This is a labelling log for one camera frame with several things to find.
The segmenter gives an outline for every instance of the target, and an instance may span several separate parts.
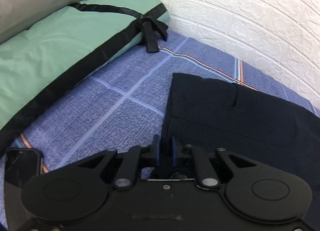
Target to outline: ribbon knot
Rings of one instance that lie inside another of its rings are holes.
[[[161,38],[167,41],[168,26],[155,19],[153,16],[143,16],[139,18],[139,28],[142,32],[142,44],[146,44],[147,52],[159,52],[157,36],[154,31],[159,32]]]

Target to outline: white wall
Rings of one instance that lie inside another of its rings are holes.
[[[259,68],[320,108],[320,0],[162,0],[170,29]]]

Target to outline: mattress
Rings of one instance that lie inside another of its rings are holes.
[[[305,98],[216,48],[173,32],[168,33],[167,42],[158,43],[157,53],[147,53],[140,45],[131,48],[78,84],[24,131],[29,143],[44,154],[49,170],[107,148],[121,153],[151,143],[154,134],[161,134],[175,72],[242,84],[320,116],[320,110]],[[17,138],[12,146],[24,144]],[[0,164],[3,179],[4,158]],[[0,222],[6,225],[0,183]]]

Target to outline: black smartphone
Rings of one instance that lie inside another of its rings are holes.
[[[41,174],[42,154],[36,149],[9,149],[4,167],[4,206],[10,231],[17,230],[28,217],[21,201],[21,190]]]

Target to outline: folded black pants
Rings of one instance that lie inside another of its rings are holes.
[[[217,79],[175,73],[162,129],[207,151],[219,147],[298,175],[312,188],[305,220],[320,229],[320,118],[305,108]]]

